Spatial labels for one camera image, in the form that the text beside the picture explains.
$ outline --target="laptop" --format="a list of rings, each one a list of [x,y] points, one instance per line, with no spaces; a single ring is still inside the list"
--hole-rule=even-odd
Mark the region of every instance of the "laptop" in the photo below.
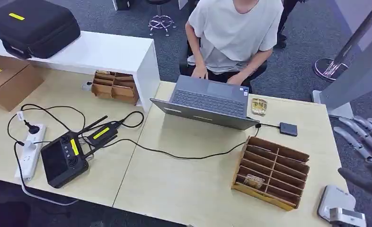
[[[150,98],[166,114],[246,130],[259,121],[247,118],[248,87],[179,76],[169,102]]]

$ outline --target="white power strip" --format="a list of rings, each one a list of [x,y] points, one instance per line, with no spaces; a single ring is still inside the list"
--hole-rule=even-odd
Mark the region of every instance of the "white power strip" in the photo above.
[[[29,181],[33,178],[38,158],[40,157],[40,151],[43,147],[43,143],[37,142],[44,141],[46,127],[43,124],[36,124],[36,126],[40,127],[40,130],[36,134],[28,133],[25,146],[22,147],[21,158],[19,159],[24,181]],[[16,170],[15,178],[20,179],[19,167]]]

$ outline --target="desk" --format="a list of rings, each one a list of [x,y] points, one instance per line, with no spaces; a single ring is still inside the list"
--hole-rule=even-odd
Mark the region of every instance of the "desk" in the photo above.
[[[91,75],[58,70],[37,70],[45,77],[45,82],[28,96],[22,104],[33,103],[42,107],[51,107],[54,105],[69,105],[75,107],[85,114],[86,126],[104,115],[108,115],[108,119],[111,120],[120,120],[131,111],[142,110],[141,107],[115,100],[99,99],[94,97],[89,91],[82,91],[80,89],[82,83],[87,79],[91,79]],[[22,104],[18,105],[11,113],[0,110],[0,180],[11,183],[19,183],[18,179],[14,178],[18,165],[13,151],[14,141],[8,137],[6,126],[8,120],[18,111]],[[82,128],[83,118],[78,112],[69,108],[57,108],[50,111],[73,131],[79,131]],[[44,123],[47,126],[45,141],[52,141],[66,132],[64,127],[44,113],[44,111],[29,110],[25,111],[24,115],[32,124]],[[126,124],[135,125],[140,119],[141,117],[139,114],[134,114],[126,120]],[[27,135],[26,126],[17,119],[12,121],[10,131],[13,137],[19,140],[24,140]],[[119,130],[118,137],[130,138],[137,141],[141,131],[142,126],[136,129],[123,127]],[[21,149],[19,147],[20,146],[18,146],[18,155],[20,156]],[[134,151],[134,147],[132,143],[123,142],[116,146],[99,150],[95,153],[94,159],[89,161],[90,167],[88,172],[77,177],[60,189],[55,189],[48,185],[40,156],[35,176],[27,183],[27,186],[93,203],[112,206]]]
[[[156,98],[169,100],[174,83],[161,82]],[[241,147],[204,160],[179,160],[136,148],[114,207],[195,227],[329,226],[316,214],[323,188],[334,184],[347,191],[337,173],[341,166],[324,105],[249,95],[268,101],[262,123],[287,122],[299,136],[282,135],[263,126],[258,137],[310,155],[309,176],[300,207],[286,212],[239,191],[231,190]],[[246,131],[165,115],[152,106],[139,144],[178,156],[202,157],[225,152],[254,135]]]
[[[0,40],[0,55],[12,57]],[[159,85],[154,40],[82,31],[80,37],[49,59],[31,58],[33,65],[56,70],[94,74],[107,70],[132,74],[145,112]]]

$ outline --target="cardboard box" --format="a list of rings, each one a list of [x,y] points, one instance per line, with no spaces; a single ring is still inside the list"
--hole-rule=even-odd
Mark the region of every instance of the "cardboard box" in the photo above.
[[[96,72],[91,92],[99,98],[118,99],[133,105],[139,100],[133,76],[129,74],[115,73],[115,76],[112,76]]]
[[[309,155],[256,137],[243,146],[232,181],[232,189],[254,196],[286,211],[297,209],[310,167]],[[258,188],[248,184],[250,176],[264,180]]]
[[[43,81],[29,62],[0,56],[0,108],[13,110]]]

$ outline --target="white t-shirt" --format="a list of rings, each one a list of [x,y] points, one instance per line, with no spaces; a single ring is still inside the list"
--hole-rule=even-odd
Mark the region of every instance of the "white t-shirt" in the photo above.
[[[282,11],[281,0],[259,0],[245,14],[236,11],[233,0],[200,0],[189,24],[201,38],[207,69],[216,74],[240,71],[258,50],[273,48]],[[187,61],[195,65],[194,56]]]

